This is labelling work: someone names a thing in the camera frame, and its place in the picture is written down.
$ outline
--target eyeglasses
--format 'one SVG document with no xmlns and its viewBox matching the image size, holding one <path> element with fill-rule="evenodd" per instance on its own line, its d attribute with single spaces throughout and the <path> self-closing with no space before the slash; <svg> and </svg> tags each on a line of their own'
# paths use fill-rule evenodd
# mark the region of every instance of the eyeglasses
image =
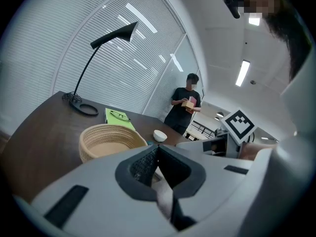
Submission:
<svg viewBox="0 0 316 237">
<path fill-rule="evenodd" d="M 130 118 L 128 118 L 127 116 L 118 113 L 116 111 L 110 111 L 110 114 L 113 115 L 114 117 L 116 117 L 119 120 L 125 121 L 125 122 L 130 122 Z"/>
</svg>

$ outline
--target brown desk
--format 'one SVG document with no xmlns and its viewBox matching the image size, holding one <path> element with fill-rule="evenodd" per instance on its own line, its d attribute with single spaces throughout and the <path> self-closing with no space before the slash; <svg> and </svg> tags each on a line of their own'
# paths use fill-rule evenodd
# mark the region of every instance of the brown desk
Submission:
<svg viewBox="0 0 316 237">
<path fill-rule="evenodd" d="M 23 121 L 0 158 L 12 192 L 27 202 L 47 185 L 82 164 L 78 152 L 80 134 L 90 126 L 104 123 L 107 106 L 85 100 L 99 110 L 98 116 L 87 117 L 72 109 L 68 101 L 61 99 L 62 95 L 60 91 L 50 97 Z M 124 112 L 146 141 L 158 143 L 153 138 L 155 129 L 168 136 L 162 144 L 188 141 L 157 118 Z"/>
</svg>

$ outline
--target small white bowl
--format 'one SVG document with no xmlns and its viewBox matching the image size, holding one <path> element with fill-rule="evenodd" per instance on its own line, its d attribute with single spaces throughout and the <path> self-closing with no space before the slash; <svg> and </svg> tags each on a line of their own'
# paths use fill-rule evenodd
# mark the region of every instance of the small white bowl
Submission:
<svg viewBox="0 0 316 237">
<path fill-rule="evenodd" d="M 163 142 L 167 139 L 167 135 L 165 135 L 163 132 L 161 132 L 159 130 L 155 130 L 154 131 L 154 138 L 158 142 Z"/>
</svg>

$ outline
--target black desk lamp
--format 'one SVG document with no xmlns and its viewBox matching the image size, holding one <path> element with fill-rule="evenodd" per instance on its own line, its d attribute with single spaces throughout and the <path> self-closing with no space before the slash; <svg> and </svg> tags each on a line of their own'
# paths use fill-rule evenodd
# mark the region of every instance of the black desk lamp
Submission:
<svg viewBox="0 0 316 237">
<path fill-rule="evenodd" d="M 75 91 L 73 92 L 69 92 L 69 93 L 66 93 L 62 96 L 62 99 L 68 99 L 69 100 L 69 104 L 72 108 L 74 108 L 75 110 L 77 110 L 78 112 L 84 114 L 84 115 L 88 115 L 88 116 L 96 116 L 99 114 L 98 110 L 92 106 L 92 105 L 89 105 L 89 104 L 85 104 L 82 102 L 82 99 L 81 97 L 79 97 L 77 95 L 77 89 L 78 89 L 78 86 L 79 86 L 79 83 L 81 81 L 81 78 L 86 70 L 86 68 L 88 67 L 90 61 L 92 60 L 93 56 L 95 55 L 95 53 L 98 51 L 98 49 L 106 42 L 112 40 L 112 39 L 115 39 L 115 38 L 120 38 L 122 40 L 126 40 L 126 41 L 132 41 L 133 39 L 133 36 L 137 30 L 137 26 L 138 26 L 138 22 L 135 22 L 135 23 L 132 23 L 132 24 L 129 24 L 127 26 L 124 26 L 120 29 L 117 29 L 116 31 L 113 31 L 109 34 L 106 34 L 100 38 L 98 38 L 97 40 L 95 40 L 94 42 L 91 42 L 91 47 L 93 49 L 95 49 L 94 53 L 91 55 L 90 59 L 88 60 L 85 68 L 83 69 L 83 72 L 77 82 L 77 85 L 76 85 L 76 88 L 75 88 Z M 93 112 L 86 112 L 84 109 L 82 109 L 82 107 L 86 107 L 88 109 L 92 109 Z"/>
</svg>

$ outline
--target wicker basket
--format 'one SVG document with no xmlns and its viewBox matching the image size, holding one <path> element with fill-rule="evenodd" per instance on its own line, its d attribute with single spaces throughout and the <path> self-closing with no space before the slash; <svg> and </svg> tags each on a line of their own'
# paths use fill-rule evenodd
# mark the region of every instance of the wicker basket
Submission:
<svg viewBox="0 0 316 237">
<path fill-rule="evenodd" d="M 146 146 L 138 132 L 121 125 L 99 124 L 80 135 L 79 154 L 82 162 Z"/>
</svg>

